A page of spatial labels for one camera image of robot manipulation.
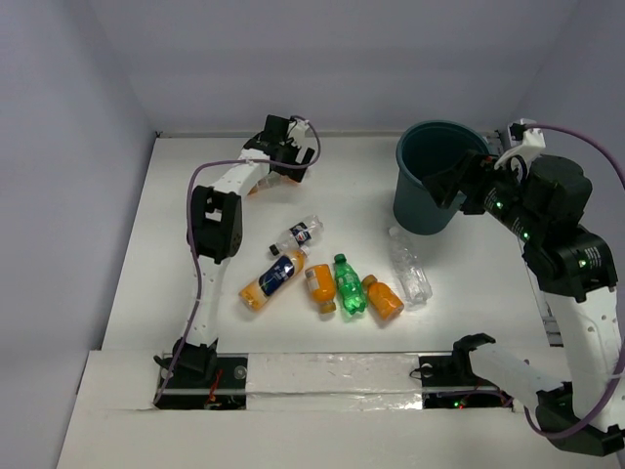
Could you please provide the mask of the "orange label tea bottle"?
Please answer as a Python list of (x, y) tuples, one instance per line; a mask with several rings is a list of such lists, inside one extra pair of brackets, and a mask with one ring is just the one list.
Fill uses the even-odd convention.
[(261, 179), (255, 186), (253, 186), (248, 194), (252, 195), (257, 192), (265, 191), (283, 185), (299, 187), (300, 183), (294, 181), (286, 175), (281, 175), (277, 172), (270, 172), (268, 176)]

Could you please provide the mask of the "clear crushed water bottle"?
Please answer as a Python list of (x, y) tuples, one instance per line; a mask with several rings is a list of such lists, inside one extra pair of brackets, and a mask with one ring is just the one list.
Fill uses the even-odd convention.
[(406, 301), (412, 305), (426, 304), (433, 296), (432, 287), (416, 254), (413, 242), (399, 227), (389, 228), (391, 263)]

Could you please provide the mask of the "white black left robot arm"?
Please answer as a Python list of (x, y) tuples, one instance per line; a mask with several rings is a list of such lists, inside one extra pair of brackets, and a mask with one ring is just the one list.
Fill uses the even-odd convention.
[(320, 154), (319, 147), (306, 144), (307, 134), (314, 132), (302, 116), (270, 114), (237, 158), (203, 163), (191, 174), (187, 243), (197, 288), (182, 337), (163, 365), (167, 378), (184, 375), (196, 386), (214, 379), (221, 289), (242, 243), (243, 197), (271, 173), (301, 181)]

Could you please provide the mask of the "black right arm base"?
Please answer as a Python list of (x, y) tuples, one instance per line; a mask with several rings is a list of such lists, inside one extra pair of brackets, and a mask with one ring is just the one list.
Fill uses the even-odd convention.
[(421, 356), (409, 377), (425, 390), (426, 407), (464, 409), (471, 407), (512, 408), (513, 398), (485, 378), (474, 374), (469, 354), (479, 346), (495, 344), (485, 333), (457, 340), (450, 352)]

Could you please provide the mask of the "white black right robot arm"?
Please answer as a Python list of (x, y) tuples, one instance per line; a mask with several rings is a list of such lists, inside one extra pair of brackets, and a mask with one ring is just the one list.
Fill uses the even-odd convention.
[(522, 258), (556, 319), (570, 377), (547, 376), (487, 334), (455, 342), (449, 360), (459, 382), (489, 382), (514, 397), (527, 422), (554, 447), (603, 457), (624, 447), (624, 347), (611, 251), (581, 224), (591, 195), (582, 168), (541, 155), (518, 176), (510, 163), (468, 152), (423, 181), (435, 204), (465, 197), (467, 215), (489, 214), (522, 243)]

